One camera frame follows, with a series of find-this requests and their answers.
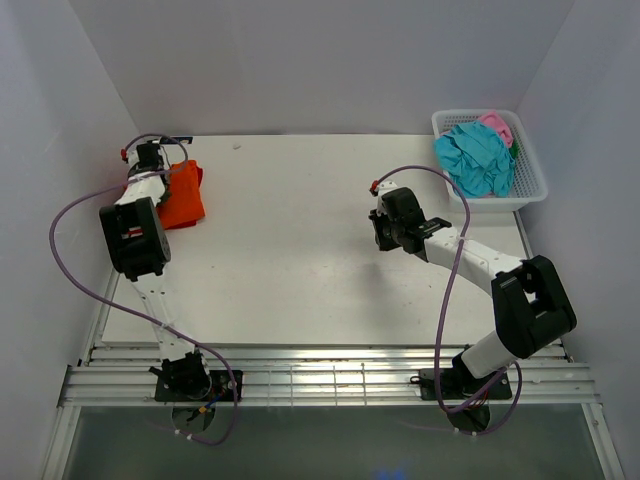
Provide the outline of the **orange t shirt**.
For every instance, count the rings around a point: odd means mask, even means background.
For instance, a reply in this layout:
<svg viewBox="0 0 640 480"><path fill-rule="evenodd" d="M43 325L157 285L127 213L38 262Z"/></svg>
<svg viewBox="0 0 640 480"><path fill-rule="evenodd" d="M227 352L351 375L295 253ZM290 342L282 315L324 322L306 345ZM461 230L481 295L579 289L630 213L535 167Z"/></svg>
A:
<svg viewBox="0 0 640 480"><path fill-rule="evenodd" d="M193 227L206 216L200 191L204 170L195 160L171 170L169 198L157 207L159 219L165 230Z"/></svg>

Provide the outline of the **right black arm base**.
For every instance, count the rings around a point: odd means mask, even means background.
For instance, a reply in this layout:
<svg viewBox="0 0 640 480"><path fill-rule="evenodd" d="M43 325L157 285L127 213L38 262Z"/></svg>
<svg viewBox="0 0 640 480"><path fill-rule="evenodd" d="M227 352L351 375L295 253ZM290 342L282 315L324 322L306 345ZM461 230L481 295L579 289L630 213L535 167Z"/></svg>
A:
<svg viewBox="0 0 640 480"><path fill-rule="evenodd" d="M471 398L485 384L490 382L498 373L497 370L476 379L462 361L459 353L452 359L452 366L440 368L441 395L444 400L466 400ZM413 375L409 382L418 385L422 400L436 400L435 370L424 368ZM501 373L498 379L488 388L481 400L509 400L512 390L506 373Z"/></svg>

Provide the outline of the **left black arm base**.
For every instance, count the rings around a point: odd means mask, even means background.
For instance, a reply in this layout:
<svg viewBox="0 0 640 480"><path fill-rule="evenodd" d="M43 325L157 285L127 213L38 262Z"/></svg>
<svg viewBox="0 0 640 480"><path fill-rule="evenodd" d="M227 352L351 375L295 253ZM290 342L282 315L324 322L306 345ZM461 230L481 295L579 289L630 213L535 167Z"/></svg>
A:
<svg viewBox="0 0 640 480"><path fill-rule="evenodd" d="M178 360L164 359L160 367L150 367L156 377L154 400L157 402L232 402L229 372L210 370L199 352L187 353Z"/></svg>

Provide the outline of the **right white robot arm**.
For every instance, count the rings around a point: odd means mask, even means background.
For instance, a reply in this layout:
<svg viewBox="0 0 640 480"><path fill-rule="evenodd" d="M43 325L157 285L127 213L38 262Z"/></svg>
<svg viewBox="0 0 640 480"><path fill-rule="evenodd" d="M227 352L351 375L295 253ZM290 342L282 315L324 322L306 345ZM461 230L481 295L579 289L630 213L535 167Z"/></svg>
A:
<svg viewBox="0 0 640 480"><path fill-rule="evenodd" d="M451 271L491 297L494 330L457 355L446 377L454 390L474 397L488 377L517 359L527 359L577 326L577 318L554 264L501 253L465 240L452 224L427 219L413 191L376 183L377 206L369 214L380 250L402 249Z"/></svg>

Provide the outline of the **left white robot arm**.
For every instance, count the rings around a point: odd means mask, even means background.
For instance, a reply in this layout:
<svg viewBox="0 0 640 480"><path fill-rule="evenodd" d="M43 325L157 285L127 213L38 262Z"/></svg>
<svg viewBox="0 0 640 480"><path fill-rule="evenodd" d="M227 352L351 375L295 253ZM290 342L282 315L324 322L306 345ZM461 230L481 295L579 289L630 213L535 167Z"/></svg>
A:
<svg viewBox="0 0 640 480"><path fill-rule="evenodd" d="M169 164L162 146L152 141L122 156L131 183L99 212L110 259L137 292L145 314L154 319L161 367L152 372L164 380L178 376L178 388L190 399L201 399L211 390L212 376L198 347L175 333L178 316L164 275L171 251L157 207L169 198L169 176L163 172Z"/></svg>

